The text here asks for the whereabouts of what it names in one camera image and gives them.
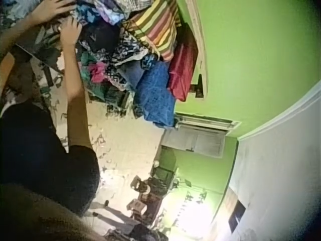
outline tiled floor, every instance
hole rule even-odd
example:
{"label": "tiled floor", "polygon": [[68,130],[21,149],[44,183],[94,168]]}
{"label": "tiled floor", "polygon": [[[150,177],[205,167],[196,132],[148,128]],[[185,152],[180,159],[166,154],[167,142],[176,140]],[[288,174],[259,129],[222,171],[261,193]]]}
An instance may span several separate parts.
{"label": "tiled floor", "polygon": [[[64,83],[61,87],[52,87],[48,99],[57,135],[66,146]],[[109,200],[110,207],[130,215],[126,206],[138,195],[129,185],[136,175],[142,179],[148,177],[164,131],[142,118],[135,119],[130,111],[125,118],[106,117],[106,105],[102,103],[89,102],[87,111],[90,137],[101,169],[101,183],[94,201],[104,203]],[[93,221],[92,218],[85,218],[85,221],[100,234],[106,233],[107,226],[103,222]]]}

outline red bag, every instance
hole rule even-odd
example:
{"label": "red bag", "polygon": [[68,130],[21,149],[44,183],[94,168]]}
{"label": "red bag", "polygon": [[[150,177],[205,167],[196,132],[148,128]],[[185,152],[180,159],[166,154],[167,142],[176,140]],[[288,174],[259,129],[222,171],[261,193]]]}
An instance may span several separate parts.
{"label": "red bag", "polygon": [[176,99],[185,102],[190,91],[199,50],[188,24],[185,23],[178,31],[178,44],[169,68],[168,90]]}

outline pink fabric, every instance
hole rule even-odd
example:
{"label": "pink fabric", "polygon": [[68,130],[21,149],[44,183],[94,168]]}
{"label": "pink fabric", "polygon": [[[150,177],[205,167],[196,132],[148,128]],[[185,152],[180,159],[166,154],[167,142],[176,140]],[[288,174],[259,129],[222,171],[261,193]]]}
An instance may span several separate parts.
{"label": "pink fabric", "polygon": [[92,74],[91,81],[93,83],[101,83],[106,79],[105,75],[105,69],[106,69],[106,64],[102,62],[98,62],[96,64],[90,64],[88,66],[88,70]]}
{"label": "pink fabric", "polygon": [[180,30],[182,32],[179,33],[179,42],[169,68],[168,90],[176,99],[185,102],[190,91],[199,51],[189,25],[184,24]]}

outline hand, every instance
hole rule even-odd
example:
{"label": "hand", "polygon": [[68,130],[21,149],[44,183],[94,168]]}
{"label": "hand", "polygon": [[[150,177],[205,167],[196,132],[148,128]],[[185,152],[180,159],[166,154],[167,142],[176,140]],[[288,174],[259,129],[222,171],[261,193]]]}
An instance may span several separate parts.
{"label": "hand", "polygon": [[58,14],[72,11],[76,9],[76,4],[66,6],[74,3],[75,0],[43,0],[35,10],[31,13],[31,18],[35,25],[48,22]]}
{"label": "hand", "polygon": [[63,49],[75,48],[82,25],[72,16],[69,16],[61,25],[60,41]]}

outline bright light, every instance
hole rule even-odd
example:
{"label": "bright light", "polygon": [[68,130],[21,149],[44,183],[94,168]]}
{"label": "bright light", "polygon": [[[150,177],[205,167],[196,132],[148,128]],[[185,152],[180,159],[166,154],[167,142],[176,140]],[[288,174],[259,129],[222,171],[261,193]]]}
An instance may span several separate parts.
{"label": "bright light", "polygon": [[193,238],[202,238],[209,231],[212,211],[205,204],[191,202],[179,217],[177,227]]}

